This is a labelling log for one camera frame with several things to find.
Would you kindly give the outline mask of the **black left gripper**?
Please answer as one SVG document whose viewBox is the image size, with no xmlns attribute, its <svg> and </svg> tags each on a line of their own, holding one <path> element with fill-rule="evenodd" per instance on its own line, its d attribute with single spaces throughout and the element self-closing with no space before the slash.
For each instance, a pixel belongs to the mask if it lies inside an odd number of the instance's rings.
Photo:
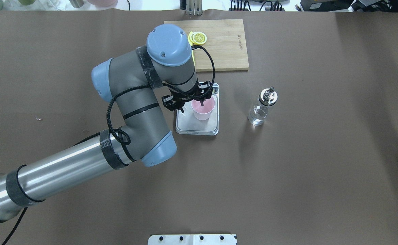
<svg viewBox="0 0 398 245">
<path fill-rule="evenodd" d="M 212 96 L 214 90 L 214 82 L 210 81 L 196 82 L 193 88 L 186 92 L 168 83 L 164 83 L 163 86 L 169 88 L 171 92 L 169 96 L 162 97 L 163 106 L 172 112 L 180 110 L 182 113 L 183 106 L 193 100 L 200 101 L 201 106 L 204 106 L 204 102 Z"/>
</svg>

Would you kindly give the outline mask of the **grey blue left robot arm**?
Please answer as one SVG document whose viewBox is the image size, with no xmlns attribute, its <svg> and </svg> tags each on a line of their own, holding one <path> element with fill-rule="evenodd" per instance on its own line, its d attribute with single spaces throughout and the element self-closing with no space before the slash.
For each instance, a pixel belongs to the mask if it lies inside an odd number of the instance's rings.
<svg viewBox="0 0 398 245">
<path fill-rule="evenodd" d="M 177 146 L 154 90 L 167 87 L 162 104 L 183 110 L 192 100 L 211 98 L 214 81 L 199 82 L 188 32 L 174 24 L 155 27 L 140 46 L 94 67 L 95 90 L 108 102 L 107 128 L 74 146 L 8 174 L 0 174 L 0 224 L 20 210 L 61 191 L 140 160 L 155 166 Z"/>
</svg>

